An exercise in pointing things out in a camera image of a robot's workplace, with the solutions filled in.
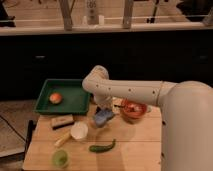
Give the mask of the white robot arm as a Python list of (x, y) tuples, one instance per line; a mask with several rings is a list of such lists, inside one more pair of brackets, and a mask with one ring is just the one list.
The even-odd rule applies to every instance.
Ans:
[(213, 87), (200, 81), (111, 80), (101, 65), (82, 87), (102, 108), (117, 97), (159, 109), (161, 171), (213, 171)]

